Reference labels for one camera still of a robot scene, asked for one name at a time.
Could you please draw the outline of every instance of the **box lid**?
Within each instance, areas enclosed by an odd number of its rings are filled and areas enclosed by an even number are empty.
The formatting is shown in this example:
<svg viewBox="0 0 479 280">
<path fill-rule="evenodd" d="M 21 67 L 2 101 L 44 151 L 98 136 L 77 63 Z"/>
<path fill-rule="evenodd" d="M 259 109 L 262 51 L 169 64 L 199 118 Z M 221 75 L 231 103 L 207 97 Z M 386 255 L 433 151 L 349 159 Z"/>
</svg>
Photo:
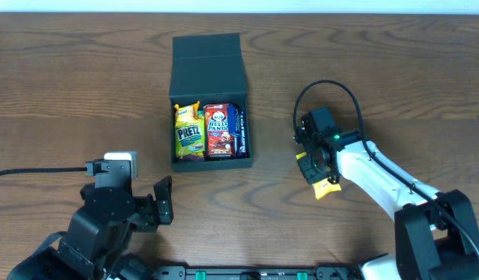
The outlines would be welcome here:
<svg viewBox="0 0 479 280">
<path fill-rule="evenodd" d="M 170 97 L 245 94 L 240 34 L 173 38 Z"/>
</svg>

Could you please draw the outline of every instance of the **wooden table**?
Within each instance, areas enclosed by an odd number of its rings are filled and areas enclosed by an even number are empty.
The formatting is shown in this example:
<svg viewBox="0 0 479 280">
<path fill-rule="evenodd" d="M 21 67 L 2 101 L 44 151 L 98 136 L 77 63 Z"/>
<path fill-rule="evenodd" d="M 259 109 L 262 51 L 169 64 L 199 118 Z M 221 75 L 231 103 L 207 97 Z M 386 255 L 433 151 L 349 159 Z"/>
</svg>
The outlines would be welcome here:
<svg viewBox="0 0 479 280">
<path fill-rule="evenodd" d="M 172 37 L 232 32 L 250 87 L 253 167 L 174 174 Z M 322 78 L 355 92 L 394 162 L 467 194 L 479 225 L 479 16 L 0 14 L 0 170 L 138 151 L 135 194 L 174 180 L 173 224 L 131 242 L 153 264 L 313 266 L 393 253 L 393 223 L 364 191 L 344 180 L 316 201 L 295 163 L 292 108 Z M 300 114 L 323 106 L 356 128 L 335 86 L 312 89 Z M 0 177 L 0 279 L 67 229 L 92 180 Z"/>
</svg>

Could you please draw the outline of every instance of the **white backdrop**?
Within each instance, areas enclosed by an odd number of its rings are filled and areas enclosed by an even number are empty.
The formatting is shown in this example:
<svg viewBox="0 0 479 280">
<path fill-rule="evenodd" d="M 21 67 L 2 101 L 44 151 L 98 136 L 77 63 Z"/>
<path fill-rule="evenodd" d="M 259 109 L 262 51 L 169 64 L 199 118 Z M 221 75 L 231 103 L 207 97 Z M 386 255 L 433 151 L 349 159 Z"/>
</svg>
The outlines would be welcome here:
<svg viewBox="0 0 479 280">
<path fill-rule="evenodd" d="M 0 0 L 0 12 L 479 14 L 479 0 Z"/>
</svg>

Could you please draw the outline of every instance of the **black box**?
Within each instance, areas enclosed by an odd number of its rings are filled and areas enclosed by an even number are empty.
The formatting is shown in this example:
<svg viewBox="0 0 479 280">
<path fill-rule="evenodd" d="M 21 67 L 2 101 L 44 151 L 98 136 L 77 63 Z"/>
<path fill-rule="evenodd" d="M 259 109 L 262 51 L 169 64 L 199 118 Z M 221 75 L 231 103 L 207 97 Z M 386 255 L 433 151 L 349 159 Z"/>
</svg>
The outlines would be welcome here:
<svg viewBox="0 0 479 280">
<path fill-rule="evenodd" d="M 173 38 L 173 64 L 170 78 L 170 114 L 172 120 L 171 166 L 175 172 L 244 168 L 252 166 L 252 149 L 248 108 L 246 106 L 246 74 L 238 33 Z M 203 106 L 233 103 L 245 111 L 246 158 L 204 162 L 177 162 L 175 104 Z"/>
</svg>

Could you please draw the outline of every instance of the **green snack bag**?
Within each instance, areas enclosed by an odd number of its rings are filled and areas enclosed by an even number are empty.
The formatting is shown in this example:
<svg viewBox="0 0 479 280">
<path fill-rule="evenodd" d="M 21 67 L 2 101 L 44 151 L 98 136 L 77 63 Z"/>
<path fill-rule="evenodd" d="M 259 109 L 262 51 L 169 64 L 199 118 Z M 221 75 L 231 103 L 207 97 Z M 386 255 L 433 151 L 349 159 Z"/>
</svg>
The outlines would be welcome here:
<svg viewBox="0 0 479 280">
<path fill-rule="evenodd" d="M 198 111 L 198 118 L 176 117 L 176 160 L 205 161 L 205 118 Z"/>
</svg>

